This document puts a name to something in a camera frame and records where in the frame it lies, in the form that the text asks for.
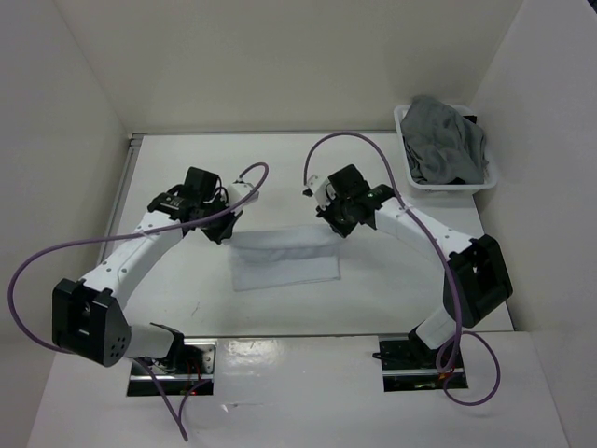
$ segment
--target white plastic bin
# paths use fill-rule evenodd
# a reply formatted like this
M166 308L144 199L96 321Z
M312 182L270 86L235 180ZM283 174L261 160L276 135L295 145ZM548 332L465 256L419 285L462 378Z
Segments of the white plastic bin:
M451 105L461 115L475 115L475 113L466 107L465 105ZM409 181L410 196L422 196L428 193L452 193L452 194L475 194L480 189L492 189L497 184L497 170L495 168L495 161L491 151L485 147L485 160L487 165L484 170L485 182L483 184L464 184L464 185L428 185L418 184L412 179L410 175L409 161L407 159L407 151L404 148L404 140L402 138L402 129L400 128L400 122L407 115L410 105L398 105L394 109L394 120L396 122L396 132L398 134L398 140L400 142L400 152L404 158L404 166L407 172L407 180Z

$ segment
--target robotic arm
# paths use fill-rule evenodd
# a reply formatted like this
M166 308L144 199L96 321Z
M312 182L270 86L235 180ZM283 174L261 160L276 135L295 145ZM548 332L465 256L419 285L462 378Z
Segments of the robotic arm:
M317 201L317 216L340 236L347 237L357 224L367 224L439 262L431 242L407 214L407 209L414 211L415 207L407 202L407 208L403 207L386 185L372 189L354 165L329 177L312 175L305 187L303 193ZM512 294L499 244L489 235L476 239L450 229L421 210L416 210L416 215L435 235L448 260L458 288L463 326L475 327ZM455 331L453 297L445 278L442 305L409 334L411 351L419 358L429 358Z
M246 196L253 186L236 181L221 186L218 175L189 168L185 183L155 198L134 233L99 266L78 281L63 279L52 293L52 341L106 367L123 357L151 357L175 368L194 347L184 345L184 335L162 325L129 326L122 310L135 288L160 258L196 227L146 234L152 229L195 221L221 212ZM257 195L245 205L257 200ZM201 226L217 244L230 238L243 213L233 212Z

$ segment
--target dark gray cloth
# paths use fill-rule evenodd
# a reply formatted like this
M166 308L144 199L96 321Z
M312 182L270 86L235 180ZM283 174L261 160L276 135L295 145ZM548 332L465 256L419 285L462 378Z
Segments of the dark gray cloth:
M484 183L485 134L453 107L417 96L400 128L418 184Z

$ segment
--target white wall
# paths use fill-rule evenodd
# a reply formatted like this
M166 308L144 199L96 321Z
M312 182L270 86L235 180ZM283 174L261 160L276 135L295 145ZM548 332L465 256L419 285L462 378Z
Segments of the white wall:
M572 447L597 420L597 14L525 0L472 103L501 171L478 195Z
M468 103L521 0L56 0L129 131L392 129Z
M29 254L103 234L126 135L50 0L0 0L0 285ZM48 256L26 272L17 306L50 338L51 290L89 268L97 247ZM0 434L25 446L53 355L18 332L0 301Z

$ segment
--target light gray towel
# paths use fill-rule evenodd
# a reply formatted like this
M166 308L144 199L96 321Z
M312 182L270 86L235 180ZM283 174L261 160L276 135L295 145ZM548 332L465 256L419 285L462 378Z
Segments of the light gray towel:
M485 134L453 107L417 96L400 128L418 184L484 183Z
M327 225L239 231L229 240L235 291L340 279L343 241Z

